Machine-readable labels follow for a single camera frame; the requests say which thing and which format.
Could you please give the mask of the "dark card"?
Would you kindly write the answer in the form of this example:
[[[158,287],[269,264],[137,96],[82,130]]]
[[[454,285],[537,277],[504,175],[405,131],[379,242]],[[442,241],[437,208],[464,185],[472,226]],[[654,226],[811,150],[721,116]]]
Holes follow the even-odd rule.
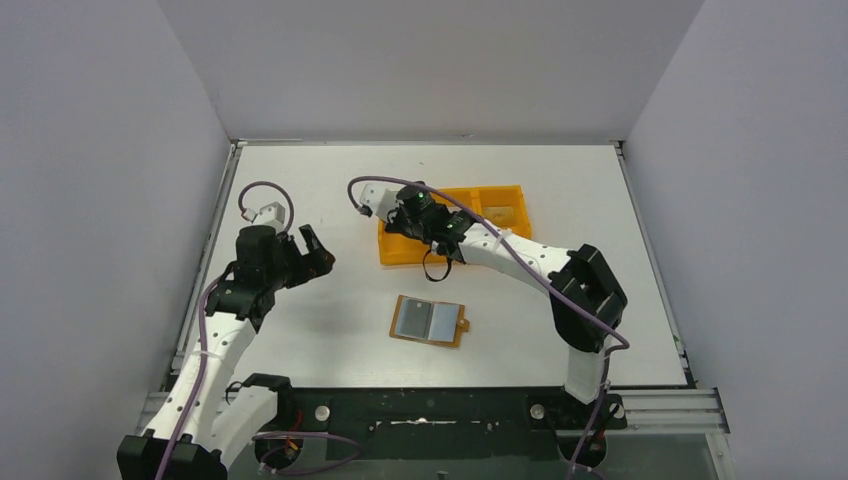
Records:
[[[405,299],[396,322],[395,332],[406,338],[427,340],[432,322],[433,304]]]

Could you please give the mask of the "tan leather card holder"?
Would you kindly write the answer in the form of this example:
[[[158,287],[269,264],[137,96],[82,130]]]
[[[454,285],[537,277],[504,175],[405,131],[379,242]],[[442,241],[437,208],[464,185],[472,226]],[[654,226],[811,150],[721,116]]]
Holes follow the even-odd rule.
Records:
[[[389,336],[456,349],[470,327],[471,322],[465,317],[465,306],[462,304],[399,295]]]

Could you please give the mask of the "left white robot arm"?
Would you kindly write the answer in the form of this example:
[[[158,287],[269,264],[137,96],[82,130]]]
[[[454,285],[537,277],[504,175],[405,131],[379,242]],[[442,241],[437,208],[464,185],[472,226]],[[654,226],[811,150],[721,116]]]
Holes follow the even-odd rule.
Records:
[[[295,416],[288,378],[253,374],[236,400],[220,406],[242,355],[256,337],[275,294],[331,272],[334,256],[310,225],[292,235],[273,224],[239,231],[236,257],[204,291],[199,338],[186,354],[163,405],[139,435],[124,437],[117,451],[124,479],[225,479],[239,452],[269,424]]]

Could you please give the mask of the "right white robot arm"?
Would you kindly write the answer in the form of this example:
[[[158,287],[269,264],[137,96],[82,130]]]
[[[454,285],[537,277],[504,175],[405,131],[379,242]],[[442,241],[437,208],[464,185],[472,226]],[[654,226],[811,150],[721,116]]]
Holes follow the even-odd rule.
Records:
[[[585,427],[601,415],[605,361],[628,299],[598,248],[567,249],[529,240],[421,182],[399,190],[366,186],[360,200],[386,233],[422,243],[450,263],[486,267],[541,291],[549,299],[554,328],[569,348],[564,417]]]

